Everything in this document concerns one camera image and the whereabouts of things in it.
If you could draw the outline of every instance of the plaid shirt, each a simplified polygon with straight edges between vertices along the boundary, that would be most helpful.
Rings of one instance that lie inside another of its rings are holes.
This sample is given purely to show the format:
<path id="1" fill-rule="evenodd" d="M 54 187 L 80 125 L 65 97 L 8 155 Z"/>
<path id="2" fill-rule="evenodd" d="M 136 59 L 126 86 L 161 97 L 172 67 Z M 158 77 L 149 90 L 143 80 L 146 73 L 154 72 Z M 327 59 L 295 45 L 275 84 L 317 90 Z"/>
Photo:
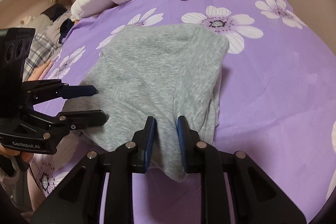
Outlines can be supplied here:
<path id="1" fill-rule="evenodd" d="M 35 68 L 47 62 L 56 49 L 57 46 L 46 38 L 45 33 L 36 34 L 25 62 L 23 81 L 28 80 Z"/>

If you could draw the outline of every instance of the heather gray garment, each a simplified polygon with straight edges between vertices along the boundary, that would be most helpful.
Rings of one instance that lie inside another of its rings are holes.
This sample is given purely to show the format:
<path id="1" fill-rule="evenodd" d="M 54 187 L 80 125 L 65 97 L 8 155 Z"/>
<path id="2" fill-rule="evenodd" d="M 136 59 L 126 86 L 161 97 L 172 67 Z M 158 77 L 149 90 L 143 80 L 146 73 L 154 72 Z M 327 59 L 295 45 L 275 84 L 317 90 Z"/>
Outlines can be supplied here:
<path id="1" fill-rule="evenodd" d="M 217 125 L 221 64 L 229 48 L 225 36 L 193 24 L 127 27 L 101 52 L 82 85 L 99 94 L 68 100 L 64 111 L 102 109 L 104 127 L 84 133 L 107 151 L 130 141 L 147 116 L 158 124 L 152 163 L 182 181 L 176 121 L 186 116 L 191 129 L 212 143 Z"/>

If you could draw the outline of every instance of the bed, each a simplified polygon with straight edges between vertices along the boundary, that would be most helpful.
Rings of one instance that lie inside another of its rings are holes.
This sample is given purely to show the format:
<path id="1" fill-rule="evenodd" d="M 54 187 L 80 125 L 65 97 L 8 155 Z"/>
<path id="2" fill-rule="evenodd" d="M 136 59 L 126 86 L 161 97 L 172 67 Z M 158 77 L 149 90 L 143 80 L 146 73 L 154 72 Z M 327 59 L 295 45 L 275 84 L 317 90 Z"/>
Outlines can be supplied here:
<path id="1" fill-rule="evenodd" d="M 132 0 L 80 20 L 45 79 L 78 85 L 123 25 L 184 23 L 230 41 L 216 147 L 247 152 L 311 221 L 333 190 L 336 58 L 287 0 Z M 57 99 L 35 109 L 55 116 L 63 104 Z M 73 132 L 55 155 L 35 155 L 31 172 L 44 195 L 90 150 L 97 147 Z M 199 223 L 200 195 L 198 175 L 178 183 L 157 169 L 134 174 L 134 221 Z"/>

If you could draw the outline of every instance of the metal screw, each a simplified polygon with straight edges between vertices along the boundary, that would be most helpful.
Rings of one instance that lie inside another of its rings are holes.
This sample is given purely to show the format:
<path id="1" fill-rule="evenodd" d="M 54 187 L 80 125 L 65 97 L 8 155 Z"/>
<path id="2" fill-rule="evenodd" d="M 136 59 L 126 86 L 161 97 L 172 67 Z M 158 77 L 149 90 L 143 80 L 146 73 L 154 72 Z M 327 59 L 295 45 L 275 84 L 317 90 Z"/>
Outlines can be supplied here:
<path id="1" fill-rule="evenodd" d="M 207 143 L 205 142 L 197 142 L 196 146 L 200 149 L 206 148 L 207 147 Z"/>
<path id="2" fill-rule="evenodd" d="M 90 151 L 89 153 L 86 154 L 86 156 L 91 160 L 94 159 L 97 156 L 96 151 Z"/>
<path id="3" fill-rule="evenodd" d="M 128 149 L 131 149 L 131 148 L 134 148 L 136 146 L 136 143 L 135 142 L 127 142 L 125 144 L 125 146 L 128 148 Z"/>
<path id="4" fill-rule="evenodd" d="M 43 134 L 43 138 L 44 138 L 45 140 L 48 140 L 50 137 L 51 137 L 51 136 L 50 136 L 50 133 L 48 133 L 48 132 Z"/>
<path id="5" fill-rule="evenodd" d="M 240 159 L 244 159 L 246 157 L 246 153 L 244 151 L 237 151 L 236 157 Z"/>

